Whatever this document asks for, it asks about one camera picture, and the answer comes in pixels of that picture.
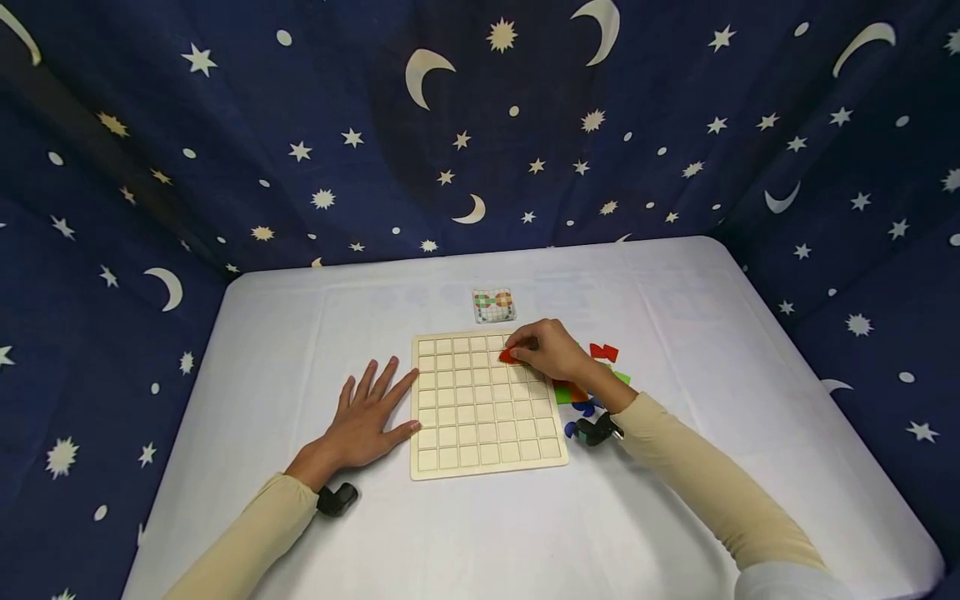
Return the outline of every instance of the star print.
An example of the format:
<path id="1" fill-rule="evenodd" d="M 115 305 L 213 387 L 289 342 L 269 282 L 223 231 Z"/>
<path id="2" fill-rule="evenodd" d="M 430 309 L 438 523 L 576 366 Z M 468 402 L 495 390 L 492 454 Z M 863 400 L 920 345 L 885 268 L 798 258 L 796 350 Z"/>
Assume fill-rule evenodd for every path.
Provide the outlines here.
<path id="1" fill-rule="evenodd" d="M 836 123 L 837 127 L 843 127 L 844 123 L 847 123 L 848 121 L 850 121 L 850 115 L 852 114 L 853 114 L 852 110 L 847 110 L 843 107 L 840 107 L 839 110 L 837 110 L 836 112 L 832 112 L 830 114 L 830 116 L 833 117 L 832 119 L 830 119 L 830 124 L 832 125 Z"/>
<path id="2" fill-rule="evenodd" d="M 73 234 L 76 233 L 66 224 L 66 219 L 58 219 L 57 217 L 50 215 L 50 218 L 54 220 L 52 227 L 63 234 L 63 237 L 68 237 L 71 240 L 74 239 Z"/>
<path id="3" fill-rule="evenodd" d="M 713 41 L 707 46 L 713 48 L 714 54 L 721 46 L 729 46 L 730 38 L 733 37 L 736 32 L 730 31 L 730 25 L 728 25 L 722 32 L 713 32 Z"/>
<path id="4" fill-rule="evenodd" d="M 694 175 L 704 170 L 704 163 L 701 161 L 692 162 L 684 169 L 684 179 L 688 180 Z"/>
<path id="5" fill-rule="evenodd" d="M 210 59 L 210 51 L 200 51 L 197 46 L 190 44 L 190 54 L 181 54 L 182 57 L 190 61 L 190 72 L 203 71 L 204 75 L 210 76 L 210 67 L 217 66 L 217 63 Z"/>
<path id="6" fill-rule="evenodd" d="M 940 434 L 936 431 L 930 429 L 930 423 L 924 423 L 923 425 L 918 425 L 917 423 L 910 421 L 910 426 L 906 428 L 906 431 L 909 431 L 913 435 L 917 436 L 917 442 L 926 440 L 932 444 L 936 444 L 937 441 L 933 439 L 933 436 L 939 436 Z"/>
<path id="7" fill-rule="evenodd" d="M 863 209 L 867 204 L 873 204 L 870 202 L 870 194 L 864 194 L 863 192 L 857 192 L 856 198 L 850 202 L 853 203 L 853 208 L 851 208 L 851 210 L 859 210 L 860 212 L 863 212 Z"/>
<path id="8" fill-rule="evenodd" d="M 106 114 L 105 112 L 98 112 L 97 118 L 100 119 L 100 123 L 103 124 L 104 127 L 110 130 L 110 133 L 119 135 L 120 137 L 130 137 L 130 134 L 127 133 L 127 126 L 121 123 L 120 119 L 115 116 Z"/>
<path id="9" fill-rule="evenodd" d="M 306 158 L 307 160 L 310 160 L 311 150 L 313 150 L 313 148 L 305 147 L 303 145 L 303 140 L 301 140 L 300 143 L 297 144 L 296 146 L 293 144 L 290 144 L 290 152 L 287 155 L 295 156 L 297 158 L 297 162 L 300 162 L 304 158 Z"/>
<path id="10" fill-rule="evenodd" d="M 713 117 L 713 122 L 707 125 L 707 133 L 720 133 L 727 128 L 727 119 Z"/>
<path id="11" fill-rule="evenodd" d="M 800 151 L 801 148 L 806 148 L 806 138 L 794 135 L 793 139 L 786 143 L 786 149 L 792 150 L 794 153 Z"/>
<path id="12" fill-rule="evenodd" d="M 152 463 L 154 461 L 156 448 L 154 448 L 154 443 L 150 442 L 147 445 L 140 446 L 140 449 L 143 450 L 143 453 L 140 454 L 140 458 L 136 460 L 140 461 L 140 468 L 144 468 L 147 466 L 147 463 Z"/>
<path id="13" fill-rule="evenodd" d="M 768 117 L 760 117 L 760 122 L 757 123 L 756 126 L 759 127 L 761 131 L 763 131 L 767 128 L 773 127 L 774 124 L 777 123 L 777 121 L 779 120 L 780 118 L 777 116 L 777 114 L 773 113 Z"/>
<path id="14" fill-rule="evenodd" d="M 349 144 L 350 146 L 353 146 L 354 148 L 356 148 L 357 144 L 363 143 L 363 140 L 360 139 L 360 136 L 363 134 L 360 132 L 355 132 L 353 130 L 353 127 L 350 128 L 349 133 L 341 133 L 341 135 L 346 138 L 346 140 L 344 141 L 344 146 Z"/>
<path id="15" fill-rule="evenodd" d="M 107 287 L 120 287 L 120 285 L 117 283 L 116 275 L 114 275 L 113 272 L 110 271 L 110 269 L 108 269 L 103 265 L 100 265 L 100 268 L 101 270 L 103 270 L 103 272 L 100 273 L 100 277 L 102 277 L 107 282 Z"/>
<path id="16" fill-rule="evenodd" d="M 470 136 L 467 135 L 467 130 L 464 130 L 463 133 L 457 133 L 457 141 L 453 142 L 453 145 L 456 146 L 459 151 L 461 148 L 467 147 L 468 140 L 470 140 Z"/>
<path id="17" fill-rule="evenodd" d="M 903 219 L 898 223 L 892 223 L 891 225 L 893 225 L 893 228 L 887 231 L 887 233 L 889 233 L 892 236 L 890 238 L 892 240 L 895 240 L 898 237 L 903 237 L 903 235 L 906 234 L 906 229 L 910 227 L 909 225 L 906 224 L 906 219 Z"/>

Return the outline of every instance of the crescent moon print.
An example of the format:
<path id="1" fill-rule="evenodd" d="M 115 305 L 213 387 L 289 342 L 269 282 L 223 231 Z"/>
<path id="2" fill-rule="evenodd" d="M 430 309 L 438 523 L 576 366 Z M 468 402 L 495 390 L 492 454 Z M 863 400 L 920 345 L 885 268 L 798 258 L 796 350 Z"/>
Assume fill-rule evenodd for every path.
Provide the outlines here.
<path id="1" fill-rule="evenodd" d="M 620 33 L 620 10 L 611 0 L 590 0 L 580 10 L 576 11 L 570 19 L 578 16 L 592 16 L 600 25 L 600 47 L 597 53 L 593 55 L 587 66 L 599 64 L 610 53 L 611 48 L 616 43 L 616 37 Z"/>
<path id="2" fill-rule="evenodd" d="M 473 211 L 470 212 L 470 214 L 466 217 L 453 219 L 457 223 L 461 223 L 463 225 L 473 225 L 487 215 L 487 205 L 484 204 L 483 198 L 480 198 L 476 194 L 470 194 L 470 197 L 473 198 Z"/>
<path id="3" fill-rule="evenodd" d="M 167 301 L 167 305 L 162 308 L 163 312 L 168 312 L 180 306 L 180 302 L 183 300 L 183 287 L 180 285 L 180 280 L 170 271 L 166 269 L 160 269 L 159 267 L 154 267 L 153 269 L 147 269 L 143 272 L 143 275 L 152 275 L 158 278 L 160 281 L 167 286 L 167 291 L 170 293 L 170 299 Z"/>
<path id="4" fill-rule="evenodd" d="M 763 197 L 767 200 L 767 207 L 770 208 L 770 212 L 774 214 L 780 214 L 784 210 L 790 207 L 790 205 L 797 199 L 797 193 L 800 192 L 800 182 L 797 181 L 797 186 L 793 188 L 793 191 L 790 192 L 790 195 L 784 198 L 783 200 L 777 200 L 770 195 L 766 190 L 763 191 Z"/>
<path id="5" fill-rule="evenodd" d="M 457 69 L 453 68 L 449 60 L 425 48 L 415 50 L 407 61 L 407 91 L 410 92 L 410 97 L 414 99 L 418 106 L 427 110 L 430 110 L 430 107 L 423 99 L 423 77 L 434 69 L 457 72 Z"/>
<path id="6" fill-rule="evenodd" d="M 897 45 L 897 33 L 894 32 L 894 28 L 890 26 L 889 23 L 872 23 L 863 28 L 863 31 L 856 35 L 850 45 L 847 46 L 847 49 L 843 51 L 843 54 L 840 55 L 840 58 L 837 59 L 836 64 L 833 65 L 833 77 L 840 76 L 840 68 L 843 66 L 843 63 L 847 61 L 851 54 L 856 52 L 856 50 L 863 44 L 869 43 L 871 41 L 877 41 L 882 39 L 883 41 L 889 42 L 891 46 Z"/>
<path id="7" fill-rule="evenodd" d="M 0 21 L 3 21 L 7 27 L 20 38 L 23 44 L 27 46 L 27 49 L 30 50 L 30 62 L 33 66 L 39 65 L 43 58 L 40 56 L 40 48 L 36 45 L 33 36 L 31 36 L 27 28 L 20 23 L 20 20 L 13 16 L 13 13 L 8 11 L 7 7 L 2 4 L 0 4 Z"/>

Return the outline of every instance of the finger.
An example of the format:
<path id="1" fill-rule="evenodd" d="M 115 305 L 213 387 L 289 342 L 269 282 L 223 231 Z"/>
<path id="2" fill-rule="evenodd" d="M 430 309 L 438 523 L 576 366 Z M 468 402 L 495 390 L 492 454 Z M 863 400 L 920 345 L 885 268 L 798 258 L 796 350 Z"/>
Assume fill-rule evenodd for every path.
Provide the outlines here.
<path id="1" fill-rule="evenodd" d="M 376 373 L 376 361 L 371 360 L 367 365 L 367 370 L 363 372 L 360 378 L 360 384 L 357 385 L 357 393 L 353 396 L 354 402 L 363 402 L 370 393 L 370 382 L 373 381 L 373 375 Z"/>
<path id="2" fill-rule="evenodd" d="M 394 378 L 394 373 L 396 372 L 396 365 L 399 364 L 399 360 L 395 356 L 391 356 L 390 360 L 387 361 L 387 368 L 383 370 L 383 373 L 376 378 L 376 383 L 373 384 L 373 388 L 370 390 L 370 394 L 367 396 L 367 402 L 379 402 L 380 398 L 383 397 L 384 393 L 387 391 L 387 386 L 390 385 L 390 380 Z"/>

